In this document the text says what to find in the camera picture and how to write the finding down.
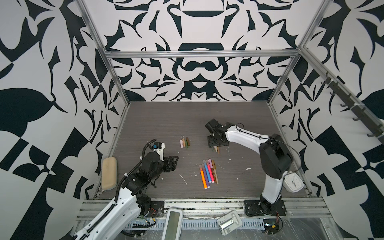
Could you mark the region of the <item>beige sponge block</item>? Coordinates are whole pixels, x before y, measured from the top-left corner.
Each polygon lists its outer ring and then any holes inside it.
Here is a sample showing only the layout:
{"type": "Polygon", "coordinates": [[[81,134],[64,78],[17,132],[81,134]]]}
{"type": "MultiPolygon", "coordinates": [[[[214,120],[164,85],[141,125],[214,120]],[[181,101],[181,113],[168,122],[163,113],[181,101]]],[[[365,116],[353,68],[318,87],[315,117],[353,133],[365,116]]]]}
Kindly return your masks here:
{"type": "Polygon", "coordinates": [[[101,188],[110,191],[118,184],[118,163],[115,157],[109,157],[102,162],[101,188]]]}

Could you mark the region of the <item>aluminium frame back beam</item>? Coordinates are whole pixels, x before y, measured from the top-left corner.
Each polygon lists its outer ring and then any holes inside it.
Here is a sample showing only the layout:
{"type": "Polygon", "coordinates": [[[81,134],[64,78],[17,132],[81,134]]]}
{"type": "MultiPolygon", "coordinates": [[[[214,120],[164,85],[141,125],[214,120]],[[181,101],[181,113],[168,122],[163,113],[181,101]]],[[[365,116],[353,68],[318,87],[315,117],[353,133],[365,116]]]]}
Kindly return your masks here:
{"type": "Polygon", "coordinates": [[[125,58],[213,58],[213,57],[294,57],[297,50],[231,50],[231,51],[105,51],[108,59],[125,58]]]}

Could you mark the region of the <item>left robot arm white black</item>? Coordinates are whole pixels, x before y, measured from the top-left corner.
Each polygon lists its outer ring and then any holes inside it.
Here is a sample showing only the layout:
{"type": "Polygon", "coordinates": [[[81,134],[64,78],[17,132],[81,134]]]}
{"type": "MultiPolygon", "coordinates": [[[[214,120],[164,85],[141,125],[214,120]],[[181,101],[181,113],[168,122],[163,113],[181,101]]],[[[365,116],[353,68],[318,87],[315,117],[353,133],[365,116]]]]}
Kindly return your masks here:
{"type": "Polygon", "coordinates": [[[150,152],[138,167],[122,178],[115,197],[85,227],[75,233],[73,240],[113,240],[128,224],[140,215],[147,214],[151,198],[145,192],[162,173],[176,170],[178,156],[162,157],[150,152]]]}

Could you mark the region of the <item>pink cap brown pen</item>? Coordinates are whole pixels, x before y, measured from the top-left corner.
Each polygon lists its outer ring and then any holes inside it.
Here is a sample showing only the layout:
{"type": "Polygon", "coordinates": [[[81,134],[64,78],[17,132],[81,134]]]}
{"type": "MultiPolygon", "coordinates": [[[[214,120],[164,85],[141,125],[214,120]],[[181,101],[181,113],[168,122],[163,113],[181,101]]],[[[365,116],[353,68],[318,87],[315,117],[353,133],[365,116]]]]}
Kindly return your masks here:
{"type": "Polygon", "coordinates": [[[212,159],[209,159],[209,164],[210,164],[210,168],[211,168],[211,172],[212,172],[212,176],[213,176],[213,182],[218,184],[219,182],[218,182],[218,178],[217,178],[217,173],[216,173],[214,161],[212,159]]]}

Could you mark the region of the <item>grey metal bracket box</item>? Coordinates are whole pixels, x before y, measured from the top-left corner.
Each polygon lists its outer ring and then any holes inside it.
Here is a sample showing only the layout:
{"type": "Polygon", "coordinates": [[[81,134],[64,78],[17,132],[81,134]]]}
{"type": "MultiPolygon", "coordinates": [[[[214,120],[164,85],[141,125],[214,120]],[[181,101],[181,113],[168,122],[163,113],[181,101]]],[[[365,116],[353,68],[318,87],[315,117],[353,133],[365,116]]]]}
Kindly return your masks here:
{"type": "Polygon", "coordinates": [[[223,236],[226,236],[232,231],[241,227],[243,225],[243,221],[241,220],[237,211],[231,211],[228,214],[217,219],[217,224],[221,234],[223,236]]]}

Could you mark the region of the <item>white handheld tablet device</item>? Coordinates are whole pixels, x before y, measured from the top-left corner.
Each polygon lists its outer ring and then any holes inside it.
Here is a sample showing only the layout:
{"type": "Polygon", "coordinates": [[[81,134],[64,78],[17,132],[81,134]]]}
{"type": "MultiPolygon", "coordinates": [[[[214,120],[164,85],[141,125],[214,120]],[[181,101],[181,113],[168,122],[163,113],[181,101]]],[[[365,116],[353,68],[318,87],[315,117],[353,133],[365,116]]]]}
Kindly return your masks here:
{"type": "Polygon", "coordinates": [[[162,240],[179,240],[183,224],[183,211],[169,208],[162,234],[162,240]]]}

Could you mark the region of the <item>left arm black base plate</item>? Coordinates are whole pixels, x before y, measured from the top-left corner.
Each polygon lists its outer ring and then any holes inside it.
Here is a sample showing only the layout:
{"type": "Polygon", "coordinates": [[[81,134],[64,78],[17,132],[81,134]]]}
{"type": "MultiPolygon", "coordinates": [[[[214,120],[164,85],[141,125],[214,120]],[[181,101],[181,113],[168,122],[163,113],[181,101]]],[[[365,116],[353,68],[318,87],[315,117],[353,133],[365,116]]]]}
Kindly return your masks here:
{"type": "Polygon", "coordinates": [[[161,217],[164,214],[164,201],[151,201],[142,209],[142,215],[146,218],[161,217]]]}

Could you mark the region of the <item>orange highlighter pen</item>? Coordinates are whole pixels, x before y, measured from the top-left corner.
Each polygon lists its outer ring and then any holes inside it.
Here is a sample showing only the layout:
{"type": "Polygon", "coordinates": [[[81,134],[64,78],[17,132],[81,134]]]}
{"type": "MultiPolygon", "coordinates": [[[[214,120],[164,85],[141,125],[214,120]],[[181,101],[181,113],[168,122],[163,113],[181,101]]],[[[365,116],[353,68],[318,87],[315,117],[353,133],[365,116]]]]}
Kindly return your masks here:
{"type": "Polygon", "coordinates": [[[206,179],[205,179],[205,175],[204,175],[204,171],[203,171],[202,165],[199,165],[199,169],[200,169],[200,174],[201,174],[201,178],[202,178],[202,181],[203,181],[204,189],[207,190],[208,186],[207,186],[207,183],[206,183],[206,179]]]}

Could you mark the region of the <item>aluminium frame front rail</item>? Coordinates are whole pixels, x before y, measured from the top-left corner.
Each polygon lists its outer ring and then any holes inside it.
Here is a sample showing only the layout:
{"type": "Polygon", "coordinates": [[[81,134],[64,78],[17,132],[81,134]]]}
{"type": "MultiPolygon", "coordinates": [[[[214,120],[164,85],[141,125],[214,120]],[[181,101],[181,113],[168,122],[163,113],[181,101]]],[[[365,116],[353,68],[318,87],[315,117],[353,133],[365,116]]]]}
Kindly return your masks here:
{"type": "MultiPolygon", "coordinates": [[[[286,216],[290,218],[330,218],[332,215],[322,198],[283,198],[286,216]]],[[[245,199],[167,199],[164,201],[164,213],[169,208],[181,209],[186,217],[218,217],[232,210],[245,217],[245,199]]],[[[109,200],[84,201],[76,219],[78,221],[95,218],[109,200]]]]}

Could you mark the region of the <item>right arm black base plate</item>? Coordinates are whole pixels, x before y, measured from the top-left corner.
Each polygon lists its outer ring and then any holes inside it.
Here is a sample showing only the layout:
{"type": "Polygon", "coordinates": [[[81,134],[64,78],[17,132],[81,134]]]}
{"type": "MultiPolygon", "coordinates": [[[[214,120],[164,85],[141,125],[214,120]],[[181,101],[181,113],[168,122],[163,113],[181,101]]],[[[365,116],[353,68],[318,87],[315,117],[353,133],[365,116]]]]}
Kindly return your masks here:
{"type": "Polygon", "coordinates": [[[256,216],[286,216],[286,206],[282,198],[274,204],[269,203],[264,198],[260,200],[245,200],[245,214],[248,217],[256,216]]]}

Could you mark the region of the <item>purple highlighter pen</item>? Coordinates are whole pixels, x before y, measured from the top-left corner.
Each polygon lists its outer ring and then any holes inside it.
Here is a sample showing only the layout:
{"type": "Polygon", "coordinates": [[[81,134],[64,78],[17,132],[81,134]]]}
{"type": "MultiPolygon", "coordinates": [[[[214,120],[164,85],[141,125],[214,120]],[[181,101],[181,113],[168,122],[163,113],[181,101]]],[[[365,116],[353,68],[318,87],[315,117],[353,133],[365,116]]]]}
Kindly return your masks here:
{"type": "Polygon", "coordinates": [[[208,179],[208,176],[207,176],[207,172],[206,172],[206,169],[204,167],[204,165],[202,165],[202,171],[203,171],[203,176],[204,176],[204,183],[205,183],[205,188],[206,189],[209,189],[210,188],[210,182],[209,182],[209,179],[208,179]]]}

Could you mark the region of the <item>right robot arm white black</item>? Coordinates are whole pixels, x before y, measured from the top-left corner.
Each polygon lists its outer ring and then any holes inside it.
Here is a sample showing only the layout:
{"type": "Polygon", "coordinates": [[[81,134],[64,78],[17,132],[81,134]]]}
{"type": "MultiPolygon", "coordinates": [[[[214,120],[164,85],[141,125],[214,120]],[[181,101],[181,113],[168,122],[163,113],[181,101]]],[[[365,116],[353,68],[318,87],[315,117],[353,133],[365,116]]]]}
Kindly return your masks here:
{"type": "Polygon", "coordinates": [[[281,198],[285,177],[293,163],[293,157],[281,136],[261,135],[244,130],[232,123],[220,124],[212,119],[206,125],[209,131],[208,146],[226,147],[236,143],[260,155],[261,165],[266,174],[265,186],[261,201],[269,205],[275,204],[281,198]]]}

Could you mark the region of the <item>white round timer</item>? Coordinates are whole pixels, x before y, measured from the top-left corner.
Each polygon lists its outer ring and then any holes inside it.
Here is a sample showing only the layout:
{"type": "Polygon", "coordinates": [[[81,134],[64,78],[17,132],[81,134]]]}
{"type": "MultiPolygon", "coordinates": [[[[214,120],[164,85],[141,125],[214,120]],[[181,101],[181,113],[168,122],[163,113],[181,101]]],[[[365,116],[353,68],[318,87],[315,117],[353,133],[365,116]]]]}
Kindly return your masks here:
{"type": "Polygon", "coordinates": [[[284,176],[284,188],[290,193],[297,193],[304,188],[304,182],[297,173],[289,172],[284,176]]]}

